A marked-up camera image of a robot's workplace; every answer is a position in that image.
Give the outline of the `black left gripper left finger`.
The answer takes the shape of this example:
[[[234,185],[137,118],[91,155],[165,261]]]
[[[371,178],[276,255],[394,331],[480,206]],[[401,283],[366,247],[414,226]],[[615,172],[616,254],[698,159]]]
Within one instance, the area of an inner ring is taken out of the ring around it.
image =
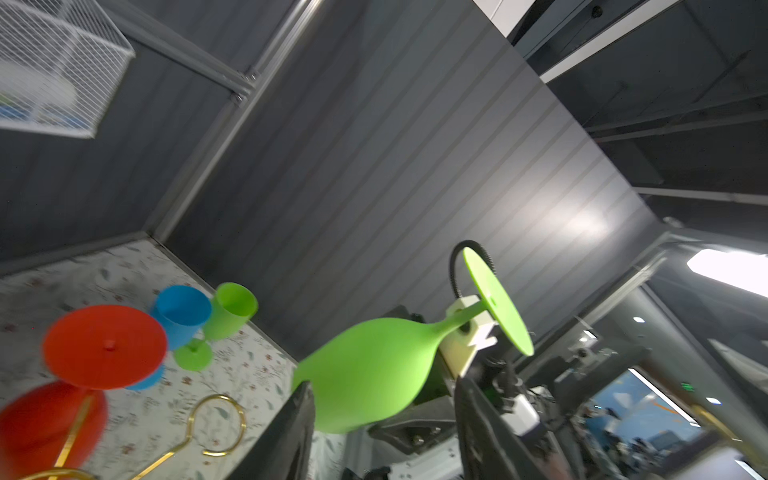
[[[262,433],[229,480],[306,479],[315,425],[311,384],[302,382]]]

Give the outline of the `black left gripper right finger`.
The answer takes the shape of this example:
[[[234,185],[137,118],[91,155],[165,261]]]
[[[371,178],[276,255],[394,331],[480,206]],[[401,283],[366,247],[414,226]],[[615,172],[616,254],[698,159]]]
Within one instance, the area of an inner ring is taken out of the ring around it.
[[[454,407],[465,479],[546,479],[524,444],[474,381],[460,378],[456,382]]]

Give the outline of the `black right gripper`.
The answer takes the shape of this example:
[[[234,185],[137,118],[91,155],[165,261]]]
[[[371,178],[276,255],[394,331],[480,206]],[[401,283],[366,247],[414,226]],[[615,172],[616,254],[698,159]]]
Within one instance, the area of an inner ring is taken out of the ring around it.
[[[500,413],[510,413],[514,398],[525,391],[523,380],[503,361],[474,363],[467,376],[478,382]],[[402,412],[370,426],[367,433],[405,455],[427,451],[456,433],[455,386],[456,379],[446,362],[435,360],[416,399]]]

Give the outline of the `green wine glass back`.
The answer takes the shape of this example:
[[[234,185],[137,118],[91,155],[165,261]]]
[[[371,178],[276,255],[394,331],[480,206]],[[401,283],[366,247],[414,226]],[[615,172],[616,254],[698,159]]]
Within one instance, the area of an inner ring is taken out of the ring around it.
[[[458,255],[463,256],[478,300],[437,323],[401,318],[362,322],[297,365],[292,388],[305,381],[311,384],[317,430],[348,433],[403,411],[423,388],[443,339],[482,312],[493,317],[520,353],[534,354],[529,331],[487,251],[473,240],[457,244],[451,253],[451,279]]]

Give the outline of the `green wine glass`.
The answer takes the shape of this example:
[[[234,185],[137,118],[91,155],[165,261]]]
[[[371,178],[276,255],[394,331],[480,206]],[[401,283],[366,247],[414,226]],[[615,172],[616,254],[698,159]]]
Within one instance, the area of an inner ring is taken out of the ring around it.
[[[529,331],[487,251],[473,240],[457,244],[451,253],[451,279],[458,255],[463,256],[478,300],[437,323],[401,318],[362,322],[297,365],[292,388],[305,381],[311,384],[317,430],[348,433],[403,411],[423,388],[443,339],[482,312],[493,317],[520,353],[534,354]]]
[[[236,334],[259,308],[255,295],[245,286],[233,282],[220,284],[210,304],[212,313],[202,327],[203,337],[193,338],[174,351],[174,360],[184,370],[205,370],[213,362],[212,343]]]

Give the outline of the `green wine glass front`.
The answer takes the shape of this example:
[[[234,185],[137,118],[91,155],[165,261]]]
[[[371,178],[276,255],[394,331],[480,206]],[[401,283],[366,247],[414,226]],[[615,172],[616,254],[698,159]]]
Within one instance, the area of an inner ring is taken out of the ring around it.
[[[174,351],[174,360],[184,370],[205,370],[213,362],[212,343],[236,334],[259,308],[255,295],[245,286],[233,282],[220,284],[210,304],[212,313],[202,327],[203,337],[193,338]]]

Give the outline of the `blue wine glass front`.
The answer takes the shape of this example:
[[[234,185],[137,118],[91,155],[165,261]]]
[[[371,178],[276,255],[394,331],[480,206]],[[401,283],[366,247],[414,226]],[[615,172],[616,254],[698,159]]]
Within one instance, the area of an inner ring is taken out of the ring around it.
[[[211,314],[209,298],[191,286],[174,285],[158,294],[150,315],[163,327],[168,350],[181,369],[200,372],[211,364],[211,346],[195,337]]]

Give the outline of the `red wine glass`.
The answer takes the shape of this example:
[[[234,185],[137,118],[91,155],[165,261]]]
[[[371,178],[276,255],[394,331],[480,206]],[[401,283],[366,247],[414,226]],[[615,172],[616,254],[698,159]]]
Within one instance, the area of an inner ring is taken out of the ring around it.
[[[106,429],[107,391],[149,377],[167,349],[163,327],[132,307],[96,305],[58,319],[42,344],[54,381],[1,411],[2,478],[81,467]]]

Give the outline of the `gold wine glass rack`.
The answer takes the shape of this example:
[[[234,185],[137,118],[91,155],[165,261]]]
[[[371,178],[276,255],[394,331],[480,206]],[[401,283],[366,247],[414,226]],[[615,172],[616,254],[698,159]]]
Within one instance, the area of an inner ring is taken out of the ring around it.
[[[208,425],[208,418],[203,414],[210,410],[209,404],[212,404],[213,409],[218,411],[225,420],[222,428],[231,439],[227,446],[220,444],[212,434],[201,433],[198,429],[200,425],[204,427]],[[159,472],[161,467],[175,456],[193,459],[199,464],[230,456],[243,443],[247,430],[245,411],[240,404],[227,395],[209,395],[191,408],[182,423],[184,432],[176,439],[175,444],[167,445],[162,435],[156,433],[147,438],[143,454],[129,453],[125,460],[121,459],[121,451],[108,451],[97,447],[97,458],[102,461],[104,468],[94,473],[86,468],[66,464],[77,445],[84,421],[85,416],[78,414],[75,425],[57,453],[54,465],[37,468],[24,477],[26,479],[144,479]]]

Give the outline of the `aluminium frame corner post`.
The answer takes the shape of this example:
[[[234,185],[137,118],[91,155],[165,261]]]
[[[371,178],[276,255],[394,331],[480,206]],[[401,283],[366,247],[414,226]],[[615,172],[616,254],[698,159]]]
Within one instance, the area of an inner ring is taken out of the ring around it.
[[[252,111],[262,102],[269,87],[329,5],[323,0],[294,3],[258,61],[248,71],[255,80],[252,91],[233,95],[221,109],[144,224],[147,235],[161,243],[171,237]]]

